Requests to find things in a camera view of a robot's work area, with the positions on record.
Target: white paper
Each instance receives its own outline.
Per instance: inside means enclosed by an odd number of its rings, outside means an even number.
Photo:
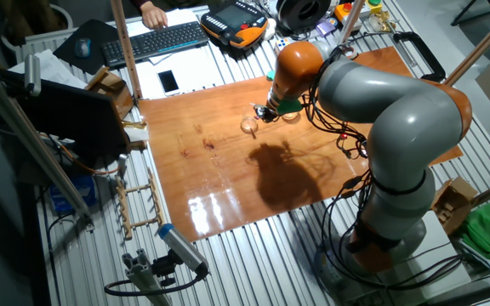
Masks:
[[[52,54],[50,49],[34,55],[39,58],[41,79],[57,82],[59,84],[64,84],[74,88],[84,89],[86,87],[86,83],[73,76],[60,62],[60,59]],[[24,73],[24,70],[25,63],[20,63],[9,69],[9,71],[16,73]]]
[[[189,9],[176,9],[166,13],[168,26],[176,26],[187,22],[197,21],[196,15]],[[145,33],[148,31],[142,22],[128,25],[128,31]],[[145,99],[164,98],[162,84],[158,72],[172,71],[181,93],[191,92],[213,86],[213,69],[208,67],[209,60],[203,48],[191,48],[172,54],[159,55],[149,58],[149,62],[136,65],[140,79],[141,92]]]
[[[129,136],[129,142],[149,140],[149,131],[145,129],[126,127],[124,132]]]

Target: cable bundle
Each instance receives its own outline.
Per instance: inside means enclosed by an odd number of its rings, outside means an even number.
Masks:
[[[357,192],[359,192],[359,195],[358,195],[358,213],[357,213],[357,219],[356,219],[356,220],[358,220],[360,218],[362,210],[364,209],[364,207],[366,206],[366,203],[368,202],[368,197],[370,195],[371,188],[372,188],[372,174],[371,174],[370,170],[367,170],[363,175],[349,179],[347,182],[344,183],[344,185],[341,188],[341,190],[339,191],[338,195],[332,200],[332,202],[330,204],[328,204],[327,209],[324,212],[324,215],[322,217],[322,225],[321,225],[322,226],[322,234],[321,234],[322,248],[326,254],[326,258],[328,259],[329,263],[332,264],[332,266],[336,270],[338,270],[338,272],[340,274],[342,274],[343,276],[345,276],[351,280],[357,281],[363,285],[370,286],[372,288],[383,289],[383,290],[392,290],[392,291],[406,291],[406,290],[412,290],[412,289],[420,288],[422,286],[429,285],[430,283],[441,279],[442,277],[444,277],[444,276],[450,274],[451,272],[453,272],[454,270],[456,270],[456,268],[458,268],[458,266],[465,261],[466,257],[464,255],[455,255],[455,256],[451,256],[449,258],[444,258],[444,259],[440,260],[439,262],[432,264],[429,268],[427,268],[421,272],[418,272],[415,275],[412,275],[411,277],[407,278],[406,280],[402,280],[400,282],[397,282],[396,284],[391,284],[391,285],[385,285],[385,284],[382,284],[380,282],[374,282],[374,281],[366,280],[366,279],[362,278],[360,275],[358,275],[357,273],[355,273],[345,263],[345,261],[343,259],[343,245],[344,245],[343,241],[345,240],[345,238],[348,235],[350,235],[351,231],[355,228],[357,221],[355,221],[353,223],[353,225],[349,229],[347,229],[347,231],[339,239],[339,243],[337,245],[335,245],[333,243],[333,239],[332,239],[332,232],[333,232],[332,231],[332,222],[330,222],[329,220],[332,218],[333,208],[339,200],[351,198]],[[324,226],[324,224],[327,222],[327,218],[328,218],[328,233],[326,233],[325,226]],[[430,250],[423,252],[414,258],[422,256],[422,255],[426,254],[427,252],[434,251],[437,248],[444,247],[445,245],[433,247]],[[330,255],[328,254],[328,252],[330,252],[330,251],[335,256],[337,263],[335,263],[331,259]],[[413,284],[407,284],[409,281],[414,280],[416,277],[423,275],[423,274],[425,274],[425,273],[427,273],[427,272],[429,272],[429,271],[431,271],[431,270],[433,270],[439,266],[441,266],[441,267],[439,269],[437,269],[432,275],[430,275],[426,279],[418,281],[418,282],[413,283]]]
[[[358,132],[354,127],[347,124],[347,122],[338,121],[334,116],[328,114],[316,104],[318,101],[317,89],[319,88],[319,82],[321,81],[322,74],[344,52],[344,47],[344,45],[339,45],[336,47],[330,54],[330,57],[325,60],[324,63],[322,63],[319,72],[316,74],[313,82],[310,85],[308,94],[302,95],[302,100],[304,102],[302,106],[305,109],[307,120],[309,120],[309,122],[311,122],[315,128],[323,132],[339,134],[339,137],[336,140],[336,145],[345,153],[347,158],[356,159],[358,156],[368,158],[366,153],[366,136]],[[355,148],[346,149],[344,147],[344,142],[349,137],[355,139]],[[354,150],[356,150],[358,154],[352,156],[351,152]]]

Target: computer mouse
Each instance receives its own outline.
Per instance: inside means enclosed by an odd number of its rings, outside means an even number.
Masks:
[[[91,40],[88,38],[80,38],[75,43],[75,56],[79,59],[86,59],[90,56],[90,44]]]

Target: black monitor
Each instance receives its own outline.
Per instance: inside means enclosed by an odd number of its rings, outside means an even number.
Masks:
[[[24,84],[23,74],[0,71],[0,75]],[[18,98],[18,102],[37,131],[75,140],[79,155],[119,155],[131,151],[111,97],[42,80],[39,96]]]

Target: desk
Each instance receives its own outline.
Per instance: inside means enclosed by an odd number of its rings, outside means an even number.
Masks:
[[[412,76],[393,47],[356,62]],[[270,87],[257,77],[140,101],[170,217],[190,241],[336,196],[347,179],[368,170],[368,160],[347,159],[336,136],[313,127],[303,111],[292,123],[260,122],[254,138],[243,133],[243,109],[264,104]],[[368,136],[369,124],[352,126]],[[458,156],[455,147],[433,164]]]
[[[400,20],[400,30],[413,30],[395,1],[384,0],[384,6],[395,19]],[[206,8],[195,9],[198,15],[206,11]],[[128,22],[140,22],[140,19],[131,19]],[[365,26],[366,31],[371,31],[369,25]],[[22,62],[28,54],[45,49],[54,51],[71,34],[72,31],[61,31],[28,37],[26,44],[17,48],[16,59]],[[328,38],[332,46],[335,38]],[[311,40],[317,39],[321,38],[314,33]],[[386,36],[368,37],[364,41],[358,41],[356,48],[359,52],[366,52],[392,44]],[[409,68],[415,77],[421,77],[429,69],[414,47],[408,45],[408,48],[419,63],[418,66]],[[254,52],[241,52],[238,60],[222,54],[212,44],[203,50],[211,54],[210,65],[218,70],[216,86],[262,77],[274,69],[275,54],[269,42],[263,42]],[[91,79],[92,76],[76,67],[64,64],[83,81],[88,82]],[[125,70],[115,72],[130,84]],[[127,119],[140,120],[139,111],[134,108]],[[477,190],[486,190],[490,187],[490,137],[478,121],[472,122],[469,133],[459,147],[464,156],[432,167],[436,187],[439,188],[447,179],[460,175]],[[145,167],[156,168],[150,148],[143,152],[133,151],[127,165],[128,172],[124,179],[129,187],[147,184]],[[113,169],[117,164],[104,163],[102,166]],[[117,213],[117,195],[111,178],[96,178],[100,204],[93,209],[95,229],[92,231],[80,228],[75,231],[72,223],[64,222],[54,226],[47,236],[46,229],[57,215],[49,204],[45,204],[48,199],[37,204],[48,288],[53,305],[58,305],[59,302],[61,305],[150,305],[146,298],[121,300],[103,293],[104,284],[126,279],[121,261],[121,255],[125,252],[134,253],[142,247],[149,258],[153,259],[164,256],[168,251],[164,242],[155,237],[156,226],[138,228],[131,241],[124,240],[122,220]],[[130,196],[128,203],[132,218],[143,220],[154,216],[149,208],[152,206],[149,192]],[[207,281],[186,291],[169,294],[174,305],[334,305],[319,287],[310,266],[316,245],[320,243],[319,229],[324,207],[325,203],[319,201],[312,206],[294,209],[194,242],[199,252],[209,261],[211,275]],[[170,219],[165,202],[162,202],[162,210],[166,219]],[[354,221],[356,208],[352,201],[342,201],[334,211],[333,223],[336,230],[343,234]],[[54,248],[54,260],[48,254],[48,239]],[[187,268],[179,266],[175,278],[182,285],[190,281],[192,275]],[[390,305],[387,297],[384,300]]]

